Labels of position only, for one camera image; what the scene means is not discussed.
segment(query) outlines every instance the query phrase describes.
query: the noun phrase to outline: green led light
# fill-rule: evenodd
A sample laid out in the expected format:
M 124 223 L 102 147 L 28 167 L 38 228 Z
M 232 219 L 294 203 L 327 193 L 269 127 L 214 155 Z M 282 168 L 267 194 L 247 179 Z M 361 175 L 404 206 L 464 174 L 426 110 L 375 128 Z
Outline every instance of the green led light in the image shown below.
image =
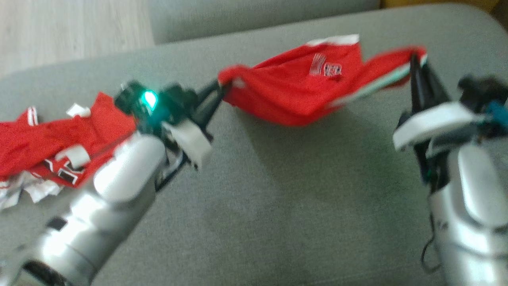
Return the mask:
M 155 105 L 157 104 L 157 95 L 153 91 L 145 91 L 141 100 L 146 106 L 148 106 L 148 108 L 150 108 L 150 110 L 153 111 L 155 109 Z

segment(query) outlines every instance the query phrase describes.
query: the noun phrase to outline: wire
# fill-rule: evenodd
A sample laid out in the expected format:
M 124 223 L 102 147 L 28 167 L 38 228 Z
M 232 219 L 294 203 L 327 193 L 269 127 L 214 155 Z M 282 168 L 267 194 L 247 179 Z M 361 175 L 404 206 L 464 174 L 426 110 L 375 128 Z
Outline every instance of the wire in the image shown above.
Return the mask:
M 432 238 L 429 239 L 429 241 L 427 241 L 427 243 L 423 247 L 422 256 L 420 257 L 420 263 L 422 264 L 423 271 L 425 271 L 425 273 L 427 274 L 432 274 L 441 267 L 441 263 L 434 267 L 429 267 L 425 262 L 425 253 L 427 252 L 427 248 L 432 244 L 432 242 L 434 242 L 434 235 L 432 235 Z

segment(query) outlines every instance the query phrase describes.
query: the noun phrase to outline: white stripe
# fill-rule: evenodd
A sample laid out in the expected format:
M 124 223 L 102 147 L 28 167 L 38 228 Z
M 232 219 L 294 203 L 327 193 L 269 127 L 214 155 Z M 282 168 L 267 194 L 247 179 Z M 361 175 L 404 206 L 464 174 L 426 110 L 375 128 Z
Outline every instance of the white stripe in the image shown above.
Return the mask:
M 67 110 L 67 115 L 70 117 L 74 117 L 76 115 L 79 115 L 81 117 L 90 117 L 90 108 L 83 107 L 77 103 L 74 103 L 71 108 Z
M 360 35 L 333 36 L 324 39 L 315 39 L 306 43 L 308 46 L 317 46 L 320 44 L 333 45 L 354 45 L 360 41 Z
M 53 162 L 51 162 L 48 159 L 44 159 L 44 161 L 48 162 L 48 164 L 49 164 L 49 170 L 53 172 Z
M 55 160 L 60 161 L 67 157 L 74 169 L 83 167 L 90 162 L 90 155 L 82 145 L 74 145 L 64 149 L 55 155 Z
M 314 59 L 312 60 L 312 64 L 310 65 L 309 74 L 320 75 L 321 68 L 326 61 L 326 56 L 322 53 L 316 53 L 314 55 Z
M 32 110 L 34 111 L 32 113 L 34 116 L 34 125 L 39 125 L 39 119 L 37 118 L 37 109 L 35 109 L 35 106 L 32 106 Z
M 427 62 L 427 55 L 424 55 L 420 60 L 420 65 L 424 65 Z M 393 83 L 398 82 L 399 80 L 405 78 L 409 74 L 410 63 L 407 63 L 403 66 L 400 66 L 393 70 L 391 73 L 384 75 L 377 80 L 371 82 L 370 84 L 364 86 L 353 94 L 347 95 L 345 97 L 337 98 L 336 100 L 330 102 L 328 107 L 337 107 L 340 105 L 344 105 L 346 103 L 350 103 L 364 96 L 371 95 Z
M 34 117 L 32 115 L 31 108 L 28 109 L 27 116 L 28 116 L 28 125 L 33 126 L 34 125 Z

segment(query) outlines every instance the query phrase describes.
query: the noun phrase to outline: white plastic part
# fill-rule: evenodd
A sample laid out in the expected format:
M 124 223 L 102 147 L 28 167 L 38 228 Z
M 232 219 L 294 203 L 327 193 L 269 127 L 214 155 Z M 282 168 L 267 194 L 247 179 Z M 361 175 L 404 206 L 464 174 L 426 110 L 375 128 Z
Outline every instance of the white plastic part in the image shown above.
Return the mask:
M 74 145 L 67 149 L 58 152 L 55 155 L 55 160 L 60 161 L 65 157 L 71 162 L 71 166 L 74 169 L 83 167 L 85 164 L 90 162 L 90 156 L 82 145 Z
M 483 120 L 460 102 L 446 102 L 409 118 L 393 134 L 397 151 Z
M 212 145 L 201 131 L 201 128 L 189 119 L 177 125 L 164 122 L 163 127 L 171 132 L 173 139 L 187 154 L 191 163 L 198 170 L 201 170 L 212 151 Z
M 88 107 L 83 107 L 77 103 L 74 103 L 71 108 L 67 110 L 67 115 L 70 117 L 74 117 L 76 115 L 79 115 L 81 117 L 90 117 L 91 111 Z

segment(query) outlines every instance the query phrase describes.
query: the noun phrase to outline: printed logo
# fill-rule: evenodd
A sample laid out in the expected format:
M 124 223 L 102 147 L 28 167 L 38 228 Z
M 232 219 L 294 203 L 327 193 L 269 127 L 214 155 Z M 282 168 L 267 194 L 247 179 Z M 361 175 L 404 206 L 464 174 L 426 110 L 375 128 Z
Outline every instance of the printed logo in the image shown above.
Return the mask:
M 325 76 L 335 76 L 339 75 L 341 70 L 342 70 L 341 65 L 326 63 L 324 68 L 324 74 Z
M 67 163 L 65 163 L 64 165 L 65 168 L 67 168 L 67 170 L 73 172 L 73 173 L 78 173 L 78 174 L 82 174 L 85 172 L 85 167 L 79 167 L 77 169 L 74 169 L 72 168 L 72 164 L 70 161 L 67 161 Z
M 310 65 L 309 74 L 311 75 L 324 75 L 324 76 L 335 76 L 342 72 L 342 66 L 340 64 L 325 63 L 326 56 L 322 53 L 316 53 L 312 64 Z
M 75 185 L 76 181 L 78 180 L 78 176 L 76 174 L 71 173 L 70 171 L 67 171 L 63 168 L 58 170 L 57 174 L 60 178 L 64 179 L 65 181 Z

